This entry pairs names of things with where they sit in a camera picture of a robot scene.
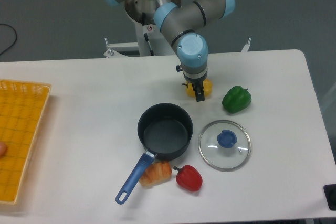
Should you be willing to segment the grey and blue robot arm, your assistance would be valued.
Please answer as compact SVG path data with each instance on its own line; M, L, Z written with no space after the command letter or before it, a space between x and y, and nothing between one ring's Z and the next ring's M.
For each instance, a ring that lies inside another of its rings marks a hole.
M192 85L197 101L205 99L208 45L197 30L233 12L235 0L106 0L123 4L134 22L141 56L176 54L177 71Z

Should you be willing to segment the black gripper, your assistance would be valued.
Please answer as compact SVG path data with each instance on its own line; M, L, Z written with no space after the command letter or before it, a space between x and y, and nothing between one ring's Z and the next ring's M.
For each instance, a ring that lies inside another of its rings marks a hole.
M204 87L200 84L207 77L208 67L204 64L200 67L189 67L186 65L176 65L176 71L182 72L185 80L194 85L194 93L197 102L205 100Z

